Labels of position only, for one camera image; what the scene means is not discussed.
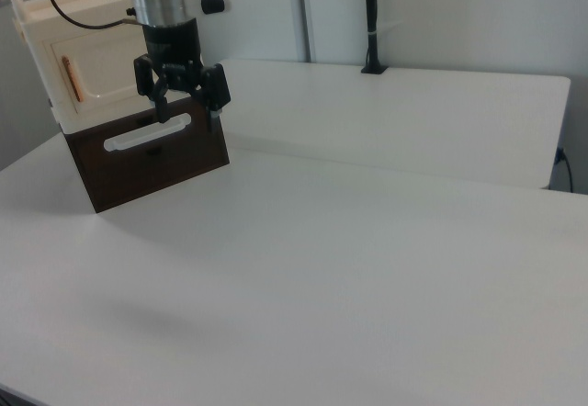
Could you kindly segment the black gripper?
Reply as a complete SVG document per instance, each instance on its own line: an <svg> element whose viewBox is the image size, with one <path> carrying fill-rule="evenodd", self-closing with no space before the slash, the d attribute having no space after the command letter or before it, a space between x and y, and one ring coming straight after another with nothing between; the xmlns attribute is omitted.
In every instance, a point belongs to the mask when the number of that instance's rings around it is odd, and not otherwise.
<svg viewBox="0 0 588 406"><path fill-rule="evenodd" d="M222 109L231 102L231 94L220 64L204 66L198 23L195 19L169 27L143 26L147 54L133 61L137 92L153 103L160 123L169 120L167 87L194 93L204 107L208 132L217 132ZM153 74L159 79L154 81Z"/></svg>

